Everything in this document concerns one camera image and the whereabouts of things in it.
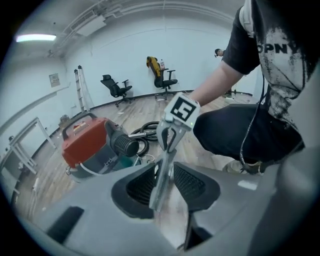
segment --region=black office chair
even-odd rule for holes
[[[119,104],[121,102],[131,103],[131,100],[134,100],[134,98],[132,98],[132,97],[129,97],[129,98],[126,97],[127,96],[126,92],[132,88],[131,85],[127,86],[127,81],[129,81],[128,79],[122,82],[122,83],[124,83],[124,88],[120,88],[118,86],[118,82],[115,82],[111,78],[111,75],[104,74],[102,77],[103,77],[103,79],[100,81],[101,81],[101,83],[103,83],[103,85],[105,85],[110,90],[110,94],[112,97],[118,98],[118,97],[122,96],[122,99],[115,103],[116,107],[119,107]]]
[[[157,58],[155,57],[147,57],[147,67],[150,67],[153,74],[154,74],[154,86],[157,88],[165,89],[164,92],[160,92],[154,95],[155,98],[158,96],[164,95],[164,99],[167,99],[167,95],[175,95],[176,92],[168,91],[168,89],[171,89],[170,86],[175,85],[178,83],[177,79],[171,79],[171,74],[175,70],[169,70],[169,80],[164,80],[164,72],[168,70],[168,68],[165,68],[161,70],[160,64],[157,62]]]

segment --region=person in background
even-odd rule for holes
[[[221,63],[189,95],[204,106],[261,65],[268,90],[243,146],[247,164],[279,161],[302,142],[288,108],[305,88],[320,60],[319,42],[314,38],[318,11],[318,1],[298,4],[286,0],[246,0],[236,12]],[[256,107],[230,104],[197,118],[193,133],[202,147],[235,159],[224,171],[242,171],[240,148]]]
[[[224,50],[221,49],[215,49],[214,50],[214,57],[216,58],[217,56],[223,57],[224,56]],[[222,95],[224,98],[232,98],[232,90],[231,88],[224,94]]]

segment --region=t-shirt sleeve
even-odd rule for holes
[[[248,75],[260,64],[260,61],[256,40],[249,37],[241,25],[240,10],[241,8],[236,12],[231,37],[222,60],[241,74]]]

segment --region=step ladder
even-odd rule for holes
[[[84,79],[84,73],[82,67],[79,65],[78,69],[74,70],[75,77],[75,86],[76,86],[76,94],[79,100],[81,112],[84,113],[86,111],[90,111],[88,106],[88,102],[86,101],[86,93],[84,92],[84,87],[86,86],[86,82]]]

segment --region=ceiling light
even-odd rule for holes
[[[53,34],[23,34],[16,37],[17,42],[25,41],[53,41],[56,39],[56,35]]]

